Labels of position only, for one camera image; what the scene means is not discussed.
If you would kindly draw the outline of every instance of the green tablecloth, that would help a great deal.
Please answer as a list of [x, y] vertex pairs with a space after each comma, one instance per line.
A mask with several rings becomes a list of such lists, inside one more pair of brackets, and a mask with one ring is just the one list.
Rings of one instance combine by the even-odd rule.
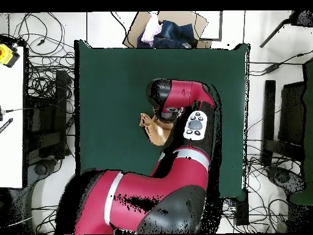
[[221, 196], [240, 196], [245, 118], [245, 59], [237, 50], [93, 49], [79, 42], [81, 170], [150, 174], [160, 147], [139, 127], [151, 114], [145, 88], [154, 78], [214, 84], [222, 102]]

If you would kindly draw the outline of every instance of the power adapter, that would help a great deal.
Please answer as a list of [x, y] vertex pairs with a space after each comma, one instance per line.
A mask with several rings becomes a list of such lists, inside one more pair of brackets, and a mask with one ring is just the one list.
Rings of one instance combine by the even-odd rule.
[[249, 225], [249, 199], [247, 189], [243, 190], [245, 199], [243, 201], [236, 200], [235, 223], [237, 226]]

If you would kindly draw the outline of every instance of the pink object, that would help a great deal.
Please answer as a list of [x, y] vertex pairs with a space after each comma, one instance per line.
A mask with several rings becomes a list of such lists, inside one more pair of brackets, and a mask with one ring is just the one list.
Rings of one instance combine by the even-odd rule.
[[151, 13], [151, 18], [145, 26], [144, 34], [141, 37], [141, 41], [153, 45], [153, 38], [155, 35], [162, 31], [162, 24], [159, 25], [158, 15]]

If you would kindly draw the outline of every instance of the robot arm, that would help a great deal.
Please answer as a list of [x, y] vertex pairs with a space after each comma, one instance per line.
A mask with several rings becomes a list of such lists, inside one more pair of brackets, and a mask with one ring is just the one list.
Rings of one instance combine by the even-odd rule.
[[177, 119], [155, 169], [150, 176], [94, 171], [97, 177], [85, 188], [75, 234], [112, 234], [112, 226], [138, 234], [199, 230], [212, 156], [214, 101], [206, 85], [175, 80], [153, 80], [147, 97], [160, 120]]

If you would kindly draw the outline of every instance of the black bar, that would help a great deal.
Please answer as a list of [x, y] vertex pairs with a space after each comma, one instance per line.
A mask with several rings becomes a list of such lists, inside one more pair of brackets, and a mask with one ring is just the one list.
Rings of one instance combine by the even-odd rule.
[[244, 190], [245, 199], [236, 200], [235, 223], [237, 226], [249, 225], [249, 196], [247, 189]]
[[267, 37], [266, 40], [264, 40], [264, 42], [261, 44], [260, 48], [263, 48], [270, 40], [271, 38], [274, 37], [274, 35], [286, 24], [289, 24], [290, 20], [286, 19], [284, 21], [282, 21], [276, 28], [275, 30], [270, 34], [270, 36]]
[[299, 162], [304, 160], [304, 149], [301, 146], [273, 140], [265, 140], [263, 143], [267, 152], [274, 152]]
[[[262, 140], [272, 140], [274, 138], [274, 119], [275, 119], [275, 92], [276, 81], [265, 81], [264, 108], [263, 108], [263, 133]], [[262, 143], [261, 164], [271, 165], [273, 153], [267, 150], [266, 142]]]
[[50, 147], [52, 145], [56, 145], [60, 143], [59, 132], [47, 133], [47, 134], [29, 133], [28, 138], [29, 138], [29, 142], [28, 142], [28, 148], [26, 149], [26, 152], [35, 151], [36, 149], [43, 149], [43, 148]]
[[66, 145], [66, 104], [67, 104], [67, 86], [70, 84], [70, 78], [66, 71], [57, 70], [56, 72], [56, 93], [55, 93], [55, 111], [54, 111], [54, 131], [60, 133], [60, 142], [54, 150], [54, 158], [62, 160], [65, 158]]

